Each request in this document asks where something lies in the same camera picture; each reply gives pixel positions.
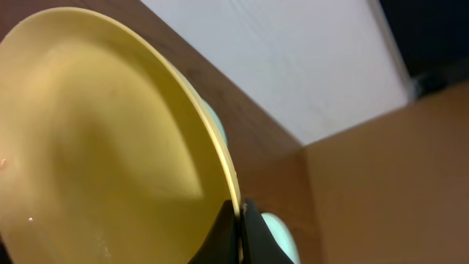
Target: white panel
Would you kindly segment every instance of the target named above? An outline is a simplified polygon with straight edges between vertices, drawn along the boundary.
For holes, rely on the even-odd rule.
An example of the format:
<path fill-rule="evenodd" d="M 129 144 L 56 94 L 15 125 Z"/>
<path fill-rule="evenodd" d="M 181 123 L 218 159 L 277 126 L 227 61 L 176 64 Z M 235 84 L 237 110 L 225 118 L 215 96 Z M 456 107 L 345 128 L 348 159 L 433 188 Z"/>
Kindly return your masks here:
<path fill-rule="evenodd" d="M 142 0 L 304 144 L 403 106 L 367 0 Z"/>

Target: yellow bowl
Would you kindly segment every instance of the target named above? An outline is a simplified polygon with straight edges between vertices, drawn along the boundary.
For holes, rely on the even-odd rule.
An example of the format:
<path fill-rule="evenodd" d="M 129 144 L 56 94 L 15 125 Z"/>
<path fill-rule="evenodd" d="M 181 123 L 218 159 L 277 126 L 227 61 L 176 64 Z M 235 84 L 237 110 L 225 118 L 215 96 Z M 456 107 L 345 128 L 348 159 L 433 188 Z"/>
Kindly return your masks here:
<path fill-rule="evenodd" d="M 186 263 L 240 192 L 190 84 L 136 33 L 57 8 L 0 45 L 0 233 L 22 263 Z"/>

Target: wall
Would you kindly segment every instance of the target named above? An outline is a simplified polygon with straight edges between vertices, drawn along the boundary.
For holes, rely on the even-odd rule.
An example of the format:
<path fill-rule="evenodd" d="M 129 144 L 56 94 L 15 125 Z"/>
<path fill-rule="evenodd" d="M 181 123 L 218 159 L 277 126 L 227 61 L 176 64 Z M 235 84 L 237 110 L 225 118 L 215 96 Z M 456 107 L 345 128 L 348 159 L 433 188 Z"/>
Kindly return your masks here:
<path fill-rule="evenodd" d="M 307 147 L 327 263 L 469 263 L 469 83 Z"/>
<path fill-rule="evenodd" d="M 366 0 L 142 0 L 302 143 L 403 106 Z"/>

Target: wooden table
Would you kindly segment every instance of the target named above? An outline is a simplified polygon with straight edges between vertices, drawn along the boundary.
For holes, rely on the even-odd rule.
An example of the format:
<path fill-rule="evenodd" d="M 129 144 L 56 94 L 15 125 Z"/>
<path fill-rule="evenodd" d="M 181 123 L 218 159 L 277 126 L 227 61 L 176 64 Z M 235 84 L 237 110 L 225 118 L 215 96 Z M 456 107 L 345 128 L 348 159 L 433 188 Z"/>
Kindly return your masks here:
<path fill-rule="evenodd" d="M 138 0 L 0 0 L 0 39 L 22 19 L 52 7 L 82 7 L 112 17 L 178 68 L 218 113 L 243 196 L 285 221 L 303 263 L 321 263 L 320 235 L 297 141 Z"/>

